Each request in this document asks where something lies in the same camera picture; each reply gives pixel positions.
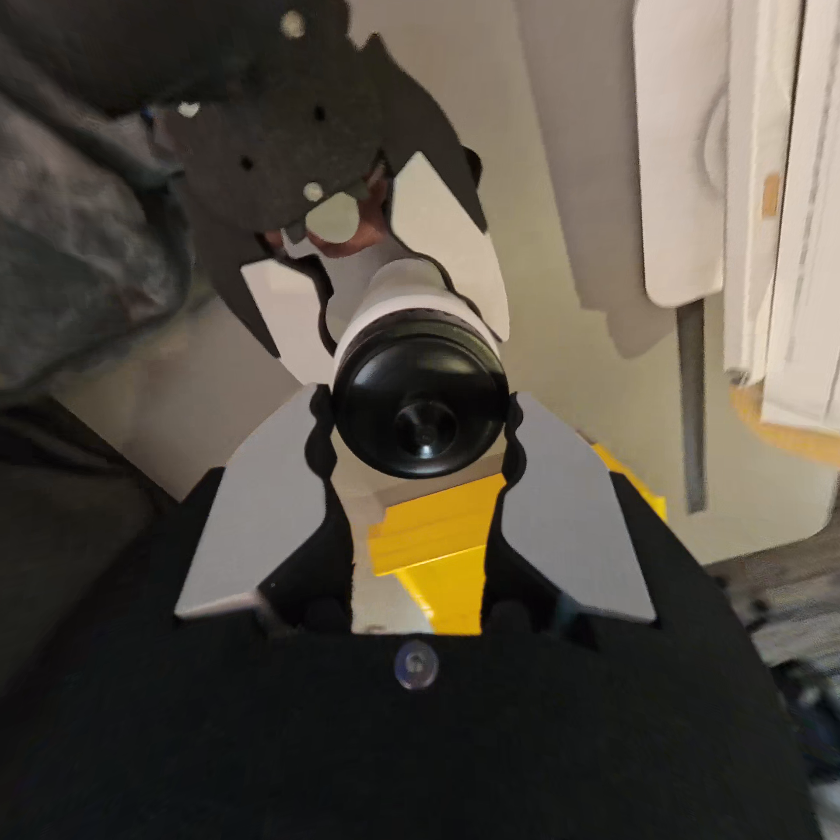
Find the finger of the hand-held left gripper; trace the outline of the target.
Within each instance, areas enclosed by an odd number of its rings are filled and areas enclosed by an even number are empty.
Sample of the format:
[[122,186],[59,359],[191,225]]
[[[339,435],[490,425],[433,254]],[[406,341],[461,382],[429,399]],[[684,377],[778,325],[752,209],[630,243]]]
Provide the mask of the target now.
[[491,237],[421,151],[393,178],[389,222],[395,238],[438,265],[454,294],[472,304],[494,336],[507,342],[508,295]]
[[337,344],[327,326],[331,280],[316,256],[262,259],[240,274],[280,362],[301,384],[331,385]]

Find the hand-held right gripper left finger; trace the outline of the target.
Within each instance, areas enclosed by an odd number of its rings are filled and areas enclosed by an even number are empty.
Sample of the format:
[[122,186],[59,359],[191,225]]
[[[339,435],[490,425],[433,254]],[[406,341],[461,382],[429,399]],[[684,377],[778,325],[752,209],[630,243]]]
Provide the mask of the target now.
[[305,385],[235,450],[175,615],[252,612],[275,631],[352,628],[354,543],[332,483],[326,385]]

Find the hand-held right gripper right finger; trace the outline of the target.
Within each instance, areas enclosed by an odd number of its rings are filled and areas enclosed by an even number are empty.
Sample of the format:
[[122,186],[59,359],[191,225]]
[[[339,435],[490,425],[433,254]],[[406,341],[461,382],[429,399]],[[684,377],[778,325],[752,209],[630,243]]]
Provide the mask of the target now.
[[531,394],[511,396],[490,522],[483,634],[573,634],[592,617],[657,613],[612,474]]

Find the white plastic bottle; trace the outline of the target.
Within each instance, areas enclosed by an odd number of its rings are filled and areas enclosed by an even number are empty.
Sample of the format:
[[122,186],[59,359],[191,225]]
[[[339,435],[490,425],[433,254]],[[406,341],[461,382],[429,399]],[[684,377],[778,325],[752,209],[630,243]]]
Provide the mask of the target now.
[[431,262],[412,257],[394,260],[380,268],[371,279],[360,305],[355,309],[333,356],[332,378],[350,352],[350,346],[372,325],[398,316],[407,319],[412,313],[449,317],[466,325],[479,335],[487,347],[501,357],[499,342],[482,318],[445,287],[437,267]]

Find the yellow plastic bin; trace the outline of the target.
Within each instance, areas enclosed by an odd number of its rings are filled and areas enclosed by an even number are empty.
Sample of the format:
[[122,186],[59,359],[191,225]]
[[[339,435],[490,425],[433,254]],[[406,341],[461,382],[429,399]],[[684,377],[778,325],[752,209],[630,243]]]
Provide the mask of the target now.
[[[648,491],[603,446],[589,443],[619,484],[635,489],[667,521],[665,501]],[[433,632],[477,636],[482,632],[484,560],[490,522],[505,480],[500,470],[462,485],[389,507],[369,532],[373,571],[395,574],[405,585]]]

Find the black bottle lid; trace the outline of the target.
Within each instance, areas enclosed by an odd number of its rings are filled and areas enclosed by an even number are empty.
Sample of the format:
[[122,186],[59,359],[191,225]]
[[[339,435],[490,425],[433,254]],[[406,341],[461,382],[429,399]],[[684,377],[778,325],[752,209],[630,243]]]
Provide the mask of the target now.
[[367,466],[407,480],[449,476],[477,462],[507,419],[508,378],[496,351],[464,320],[394,312],[339,352],[335,428]]

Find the person's left forearm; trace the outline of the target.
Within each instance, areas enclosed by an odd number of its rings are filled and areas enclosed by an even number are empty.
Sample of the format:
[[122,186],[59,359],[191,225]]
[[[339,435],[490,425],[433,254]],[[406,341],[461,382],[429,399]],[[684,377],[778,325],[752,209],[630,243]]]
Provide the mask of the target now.
[[112,118],[6,35],[1,53],[2,405],[115,361],[173,320],[193,249],[138,112]]

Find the person's left hand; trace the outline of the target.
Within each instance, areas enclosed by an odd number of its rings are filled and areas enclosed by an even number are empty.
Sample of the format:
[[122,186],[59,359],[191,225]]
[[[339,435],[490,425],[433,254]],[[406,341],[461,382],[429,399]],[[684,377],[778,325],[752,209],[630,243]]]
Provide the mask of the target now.
[[389,235],[384,214],[389,186],[388,176],[376,171],[365,181],[362,197],[338,192],[311,209],[303,218],[304,235],[297,243],[282,228],[262,233],[261,238],[277,256],[290,259],[351,257]]

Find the instruction board on stand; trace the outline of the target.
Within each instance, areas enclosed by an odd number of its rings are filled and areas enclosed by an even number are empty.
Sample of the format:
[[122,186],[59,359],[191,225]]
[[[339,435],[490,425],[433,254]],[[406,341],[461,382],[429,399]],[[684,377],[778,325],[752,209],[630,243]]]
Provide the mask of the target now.
[[723,365],[838,434],[839,2],[731,2]]

